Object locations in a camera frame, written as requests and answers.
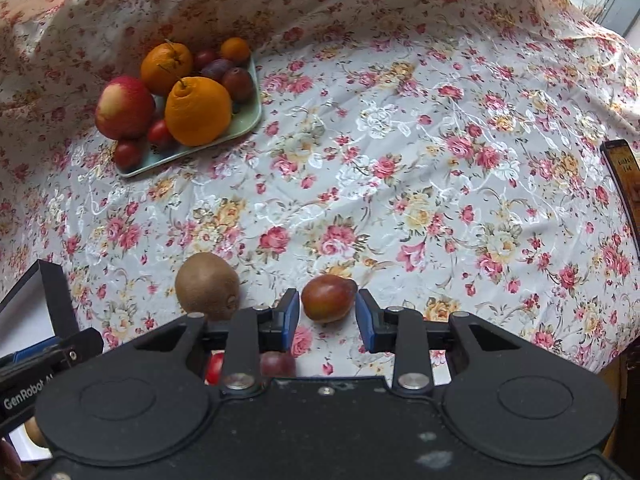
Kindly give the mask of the dark red pear-shaped fruit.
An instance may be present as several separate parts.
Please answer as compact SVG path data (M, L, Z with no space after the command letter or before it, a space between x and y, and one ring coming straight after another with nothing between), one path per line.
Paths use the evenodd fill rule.
M341 321L355 303L358 286L350 278L324 274L309 281L302 291L307 318L317 323Z

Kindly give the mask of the red tomato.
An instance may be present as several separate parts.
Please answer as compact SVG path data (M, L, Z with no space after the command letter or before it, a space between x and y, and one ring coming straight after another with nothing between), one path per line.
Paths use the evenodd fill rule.
M217 385L224 365L224 352L213 353L206 366L205 380L209 385Z
M169 132L165 119L159 119L152 123L146 133L146 140L155 151L170 151L176 145L176 140Z

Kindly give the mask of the brown kiwi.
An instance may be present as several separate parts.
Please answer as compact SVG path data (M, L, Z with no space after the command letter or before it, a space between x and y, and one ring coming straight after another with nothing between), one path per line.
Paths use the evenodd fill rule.
M43 437L43 433L41 432L35 417L31 417L27 422L25 422L24 428L25 428L26 434L28 435L29 439L32 441L34 445L37 445L40 448L48 447L47 441Z
M240 305L238 274L211 252L186 259L176 275L175 292L186 313L203 313L211 321L230 320Z

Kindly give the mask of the black white cardboard box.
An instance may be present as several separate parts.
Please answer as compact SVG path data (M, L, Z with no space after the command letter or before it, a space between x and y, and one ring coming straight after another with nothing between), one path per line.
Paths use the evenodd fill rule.
M60 266L43 260L32 264L1 300L1 359L54 336L68 338L79 332L65 274ZM34 445L24 424L6 438L23 463L51 458L46 448Z

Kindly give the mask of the pale green plate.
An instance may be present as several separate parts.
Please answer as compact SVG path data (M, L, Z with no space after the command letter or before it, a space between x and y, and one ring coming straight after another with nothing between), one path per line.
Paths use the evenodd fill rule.
M136 149L136 154L139 155L137 163L129 167L115 165L117 174L122 178L137 177L145 171L151 171L152 169L175 162L178 159L193 156L199 151L206 150L206 148L212 148L213 146L224 144L249 134L258 126L262 119L262 102L260 102L260 88L254 56L248 59L246 71L250 74L250 78L252 78L252 83L254 84L253 92L250 98L244 103L234 102L232 104L230 126L221 136L218 136L216 140L190 148L190 146L185 146L175 139L172 139L170 143L165 143L159 148L156 144L150 142L148 138L144 138L138 142Z

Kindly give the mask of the red tomato on plate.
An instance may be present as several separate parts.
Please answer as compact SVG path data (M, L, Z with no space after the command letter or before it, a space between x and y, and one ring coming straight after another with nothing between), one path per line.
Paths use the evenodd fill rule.
M165 119L159 119L152 123L146 133L146 140L155 151L170 151L176 145L176 140L169 132Z

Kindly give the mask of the red tomato plate edge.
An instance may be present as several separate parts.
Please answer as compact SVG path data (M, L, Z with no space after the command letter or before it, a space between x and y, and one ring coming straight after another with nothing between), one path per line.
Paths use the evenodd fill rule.
M123 172L137 169L143 157L143 144L136 140L119 140L113 152L115 166Z

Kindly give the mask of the large orange front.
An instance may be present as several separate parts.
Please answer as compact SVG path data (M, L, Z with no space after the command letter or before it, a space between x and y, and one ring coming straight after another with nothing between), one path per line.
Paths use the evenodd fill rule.
M171 135L189 148L212 143L229 128L232 101L222 84L206 77L179 79L165 104Z

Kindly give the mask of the large orange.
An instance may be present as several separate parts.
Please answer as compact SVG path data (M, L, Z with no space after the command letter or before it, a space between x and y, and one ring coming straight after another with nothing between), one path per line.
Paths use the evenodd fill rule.
M165 104L171 135L189 148L212 143L229 128L232 101L222 84L206 77L179 79Z
M168 96L172 87L192 72L192 53L184 44L166 40L153 48L140 66L140 79L156 96Z

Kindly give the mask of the dark plum on plate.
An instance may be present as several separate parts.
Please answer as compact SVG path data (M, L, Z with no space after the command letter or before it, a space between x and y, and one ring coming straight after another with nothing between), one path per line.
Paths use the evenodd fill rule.
M206 64L200 70L200 75L213 81L221 82L224 79L224 75L228 73L229 70L232 70L232 68L235 68L235 65L230 60L226 58L216 58L216 60Z

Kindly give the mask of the red yellow apple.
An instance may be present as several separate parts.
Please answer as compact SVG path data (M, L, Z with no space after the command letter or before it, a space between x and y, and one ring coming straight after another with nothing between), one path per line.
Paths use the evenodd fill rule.
M133 76L122 75L103 89L94 122L107 139L137 139L148 130L154 113L155 101L144 83Z

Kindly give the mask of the small red fruit back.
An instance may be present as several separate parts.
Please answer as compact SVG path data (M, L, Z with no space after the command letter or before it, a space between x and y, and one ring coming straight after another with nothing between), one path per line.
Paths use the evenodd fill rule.
M217 58L215 49L199 50L193 55L193 68L196 72L202 70L209 63L214 62Z

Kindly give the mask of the small mandarin on plate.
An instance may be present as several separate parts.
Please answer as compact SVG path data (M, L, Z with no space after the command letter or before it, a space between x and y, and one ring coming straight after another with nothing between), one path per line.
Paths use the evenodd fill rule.
M221 58L235 65L245 65L252 55L248 42L240 37L231 37L221 44L219 49Z

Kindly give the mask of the large orange back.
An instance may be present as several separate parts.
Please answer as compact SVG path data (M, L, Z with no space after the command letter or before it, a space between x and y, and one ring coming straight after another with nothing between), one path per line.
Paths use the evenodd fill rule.
M156 96L168 96L172 87L192 72L192 53L184 44L166 40L153 48L140 66L140 79Z

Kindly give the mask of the black phone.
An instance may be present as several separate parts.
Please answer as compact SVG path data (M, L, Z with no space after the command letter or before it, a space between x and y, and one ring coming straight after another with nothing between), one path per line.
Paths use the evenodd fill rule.
M639 164L636 156L624 139L604 141L600 151L622 199L634 247L639 250Z

